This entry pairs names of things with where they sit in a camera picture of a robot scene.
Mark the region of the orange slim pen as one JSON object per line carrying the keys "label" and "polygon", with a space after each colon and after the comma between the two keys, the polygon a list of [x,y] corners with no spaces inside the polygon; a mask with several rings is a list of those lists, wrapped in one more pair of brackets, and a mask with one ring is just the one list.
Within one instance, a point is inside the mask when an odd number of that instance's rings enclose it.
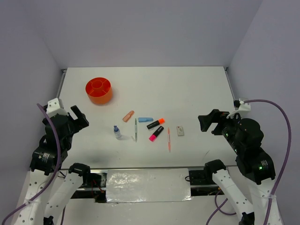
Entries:
{"label": "orange slim pen", "polygon": [[170,128],[167,129],[167,135],[168,135],[168,151],[171,152],[171,136],[170,136]]}

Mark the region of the green clear pen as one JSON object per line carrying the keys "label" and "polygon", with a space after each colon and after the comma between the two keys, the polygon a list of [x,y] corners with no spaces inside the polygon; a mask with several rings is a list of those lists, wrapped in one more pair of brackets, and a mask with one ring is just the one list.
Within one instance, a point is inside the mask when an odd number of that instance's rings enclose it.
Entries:
{"label": "green clear pen", "polygon": [[136,143],[137,142],[137,119],[135,118],[135,135],[131,136],[132,140]]}

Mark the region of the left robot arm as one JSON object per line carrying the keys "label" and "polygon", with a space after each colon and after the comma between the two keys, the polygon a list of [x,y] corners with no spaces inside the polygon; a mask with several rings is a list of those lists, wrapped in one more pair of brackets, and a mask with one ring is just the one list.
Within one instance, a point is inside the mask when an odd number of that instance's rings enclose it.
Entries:
{"label": "left robot arm", "polygon": [[45,116],[45,135],[32,154],[30,181],[24,202],[10,213],[11,216],[18,216],[16,225],[57,224],[63,218],[65,207],[75,191],[80,186],[88,186],[92,181],[90,167],[74,163],[60,187],[51,194],[54,181],[71,149],[74,134],[88,127],[89,122],[76,105],[71,107],[76,119],[56,102],[38,107]]}

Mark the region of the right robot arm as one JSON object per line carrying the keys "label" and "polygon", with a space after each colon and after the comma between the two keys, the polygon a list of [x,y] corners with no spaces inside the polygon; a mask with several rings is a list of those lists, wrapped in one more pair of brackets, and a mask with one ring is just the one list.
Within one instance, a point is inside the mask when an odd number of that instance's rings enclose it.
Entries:
{"label": "right robot arm", "polygon": [[201,131],[211,124],[217,126],[213,135],[222,135],[236,154],[236,164],[245,178],[251,198],[247,199],[232,180],[228,170],[219,159],[204,166],[204,179],[216,183],[225,194],[239,219],[240,225],[281,225],[277,201],[272,194],[275,185],[275,167],[271,157],[261,148],[264,137],[260,125],[253,119],[241,118],[238,113],[218,109],[208,115],[198,116]]}

